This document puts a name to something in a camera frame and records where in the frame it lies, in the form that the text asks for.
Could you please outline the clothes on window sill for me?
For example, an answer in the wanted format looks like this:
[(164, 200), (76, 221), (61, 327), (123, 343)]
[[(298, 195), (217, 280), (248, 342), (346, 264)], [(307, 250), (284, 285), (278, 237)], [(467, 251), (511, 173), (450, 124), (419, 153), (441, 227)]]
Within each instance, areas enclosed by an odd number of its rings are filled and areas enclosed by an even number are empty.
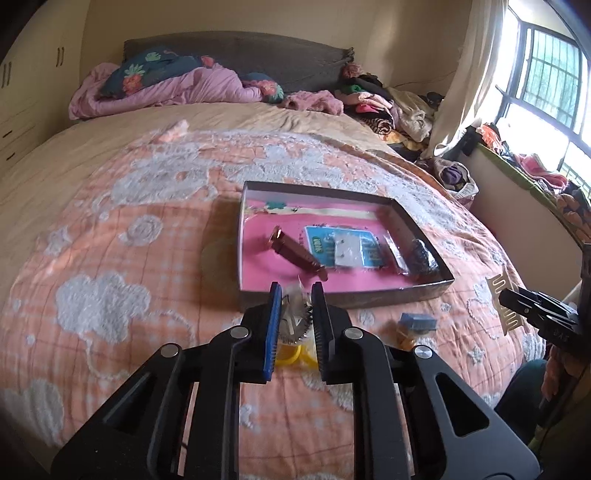
[(469, 126), (462, 152), (480, 151), (522, 189), (528, 191), (564, 226), (579, 245), (590, 242), (590, 187), (547, 170), (537, 154), (514, 154), (494, 124)]

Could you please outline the pink crumpled blanket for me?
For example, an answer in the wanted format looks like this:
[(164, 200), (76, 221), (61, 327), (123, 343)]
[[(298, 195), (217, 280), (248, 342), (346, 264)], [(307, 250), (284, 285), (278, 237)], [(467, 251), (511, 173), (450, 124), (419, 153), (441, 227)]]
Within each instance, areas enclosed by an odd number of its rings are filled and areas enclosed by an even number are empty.
[(100, 98), (100, 88), (115, 70), (116, 65), (112, 63), (101, 63), (91, 70), (70, 100), (70, 120), (87, 120), (154, 106), (263, 101), (259, 88), (246, 87), (235, 71), (218, 64), (211, 68), (199, 67), (123, 99)]

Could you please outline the dark grey headboard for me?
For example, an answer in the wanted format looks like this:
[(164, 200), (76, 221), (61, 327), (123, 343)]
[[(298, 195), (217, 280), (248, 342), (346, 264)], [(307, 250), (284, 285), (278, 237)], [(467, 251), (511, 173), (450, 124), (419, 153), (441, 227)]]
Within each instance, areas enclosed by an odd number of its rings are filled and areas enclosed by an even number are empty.
[(335, 90), (342, 67), (355, 49), (337, 48), (300, 38), (256, 32), (200, 31), (129, 39), (123, 58), (151, 47), (168, 47), (179, 55), (208, 55), (239, 75), (262, 73), (286, 93)]

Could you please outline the pink fuzzy garment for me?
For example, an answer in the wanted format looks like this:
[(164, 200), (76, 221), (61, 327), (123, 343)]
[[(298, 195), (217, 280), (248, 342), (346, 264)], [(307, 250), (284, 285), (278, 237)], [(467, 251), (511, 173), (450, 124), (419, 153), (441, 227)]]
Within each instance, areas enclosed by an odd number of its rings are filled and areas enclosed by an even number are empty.
[(318, 92), (297, 91), (287, 95), (280, 108), (295, 111), (312, 111), (339, 116), (344, 114), (344, 103), (328, 90)]

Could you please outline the bag with yellow rings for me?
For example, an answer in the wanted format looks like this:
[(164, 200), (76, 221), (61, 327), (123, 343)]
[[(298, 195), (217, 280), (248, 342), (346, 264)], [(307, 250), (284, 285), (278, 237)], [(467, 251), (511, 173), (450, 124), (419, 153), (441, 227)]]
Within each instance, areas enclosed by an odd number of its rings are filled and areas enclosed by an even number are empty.
[(288, 344), (277, 344), (276, 367), (303, 366), (311, 370), (318, 370), (317, 350), (315, 341), (304, 338), (303, 341)]

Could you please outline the pink sheet in tray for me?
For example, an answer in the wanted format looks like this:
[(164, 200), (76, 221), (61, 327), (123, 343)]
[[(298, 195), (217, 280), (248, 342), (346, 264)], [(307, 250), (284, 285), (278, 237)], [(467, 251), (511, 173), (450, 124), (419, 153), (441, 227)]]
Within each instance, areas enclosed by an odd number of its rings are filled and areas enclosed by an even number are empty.
[(402, 235), (394, 228), (402, 223), (398, 217), (390, 219), (389, 208), (370, 204), (332, 203), (325, 206), (318, 202), (306, 205), (301, 202), (272, 202), (249, 199), (243, 208), (242, 257), (240, 257), (240, 289), (263, 291), (271, 282), (283, 286), (301, 280), (311, 287), (318, 276), (294, 266), (270, 248), (273, 228), (280, 226), (287, 235), (308, 249), (304, 226), (329, 225), (332, 227), (369, 230), (380, 241), (387, 265), (380, 269), (328, 268), (329, 279), (325, 292), (353, 293), (409, 288), (419, 284), (419, 276), (402, 273), (390, 247), (403, 250)]

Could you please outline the clear bag with silver jewelry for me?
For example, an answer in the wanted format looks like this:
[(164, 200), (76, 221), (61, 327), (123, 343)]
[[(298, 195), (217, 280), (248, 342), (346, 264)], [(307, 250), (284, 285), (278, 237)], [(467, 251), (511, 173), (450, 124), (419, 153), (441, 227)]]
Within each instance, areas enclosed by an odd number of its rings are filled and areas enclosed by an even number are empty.
[(311, 295), (301, 280), (283, 289), (279, 339), (287, 345), (297, 345), (308, 335), (312, 326)]

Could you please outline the dark beaded bag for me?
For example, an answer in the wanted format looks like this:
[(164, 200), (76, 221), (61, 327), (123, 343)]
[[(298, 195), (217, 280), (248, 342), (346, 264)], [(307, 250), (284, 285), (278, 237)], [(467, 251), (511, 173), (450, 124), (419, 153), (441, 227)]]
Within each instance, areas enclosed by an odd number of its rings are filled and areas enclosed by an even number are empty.
[(439, 272), (437, 260), (421, 239), (412, 240), (406, 261), (410, 272), (414, 275), (432, 276)]

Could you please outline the pile of clothes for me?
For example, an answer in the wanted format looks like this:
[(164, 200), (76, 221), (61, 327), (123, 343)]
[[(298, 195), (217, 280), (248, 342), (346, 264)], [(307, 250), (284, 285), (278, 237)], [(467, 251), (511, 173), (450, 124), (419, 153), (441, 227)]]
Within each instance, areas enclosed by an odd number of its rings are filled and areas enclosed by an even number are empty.
[(427, 149), (436, 113), (444, 100), (437, 92), (418, 95), (387, 87), (353, 62), (342, 67), (335, 98), (342, 102), (349, 117), (369, 127), (394, 152), (411, 162)]

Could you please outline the dark cardboard tray box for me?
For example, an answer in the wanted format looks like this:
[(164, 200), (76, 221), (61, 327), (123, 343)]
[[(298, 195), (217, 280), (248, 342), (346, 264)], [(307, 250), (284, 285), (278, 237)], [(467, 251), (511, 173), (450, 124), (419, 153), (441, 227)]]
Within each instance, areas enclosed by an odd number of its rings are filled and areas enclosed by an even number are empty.
[(425, 301), (455, 281), (415, 219), (396, 200), (329, 188), (247, 181), (238, 217), (243, 307), (273, 282), (329, 303), (373, 308)]

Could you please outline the basket of clothes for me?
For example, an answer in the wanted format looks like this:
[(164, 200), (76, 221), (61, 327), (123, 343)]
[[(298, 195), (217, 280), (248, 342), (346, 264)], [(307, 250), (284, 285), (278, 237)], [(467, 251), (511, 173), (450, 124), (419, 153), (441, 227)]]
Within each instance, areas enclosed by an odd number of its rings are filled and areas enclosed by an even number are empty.
[(434, 176), (449, 194), (465, 208), (470, 209), (479, 187), (468, 168), (457, 161), (435, 157), (433, 159)]

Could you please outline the peach spiral hair clip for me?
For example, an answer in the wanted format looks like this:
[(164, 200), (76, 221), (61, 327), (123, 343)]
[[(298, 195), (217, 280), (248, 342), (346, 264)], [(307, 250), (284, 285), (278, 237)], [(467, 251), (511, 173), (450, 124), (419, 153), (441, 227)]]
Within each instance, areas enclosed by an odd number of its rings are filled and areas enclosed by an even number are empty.
[(399, 328), (396, 332), (396, 347), (404, 351), (411, 351), (416, 344), (417, 335), (414, 331)]

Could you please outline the cream wardrobe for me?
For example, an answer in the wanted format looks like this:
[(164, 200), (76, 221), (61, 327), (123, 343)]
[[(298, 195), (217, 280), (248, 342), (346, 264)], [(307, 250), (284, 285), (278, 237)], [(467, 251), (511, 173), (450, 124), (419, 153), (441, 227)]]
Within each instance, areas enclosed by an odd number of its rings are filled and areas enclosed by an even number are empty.
[(47, 1), (1, 63), (1, 174), (71, 124), (88, 1)]

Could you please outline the orange patterned quilt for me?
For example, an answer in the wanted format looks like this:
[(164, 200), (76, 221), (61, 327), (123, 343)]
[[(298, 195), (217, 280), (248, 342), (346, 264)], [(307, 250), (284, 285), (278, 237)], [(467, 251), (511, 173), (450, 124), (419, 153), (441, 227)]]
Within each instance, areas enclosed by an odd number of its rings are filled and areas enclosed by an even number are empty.
[(540, 359), (530, 327), (504, 334), (487, 281), (518, 273), (493, 235), (417, 167), (317, 134), (190, 130), (128, 144), (86, 178), (10, 283), (1, 279), (1, 413), (32, 455), (58, 449), (160, 345), (238, 323), (238, 208), (247, 181), (399, 201), (455, 281), (414, 303), (435, 350), (489, 405)]

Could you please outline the small blue box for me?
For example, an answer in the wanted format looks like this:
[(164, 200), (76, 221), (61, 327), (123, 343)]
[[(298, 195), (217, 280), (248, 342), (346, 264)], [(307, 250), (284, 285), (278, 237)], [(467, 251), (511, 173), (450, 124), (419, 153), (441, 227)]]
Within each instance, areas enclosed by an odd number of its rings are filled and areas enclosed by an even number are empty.
[(407, 332), (432, 332), (437, 330), (438, 321), (428, 314), (403, 313), (399, 327)]

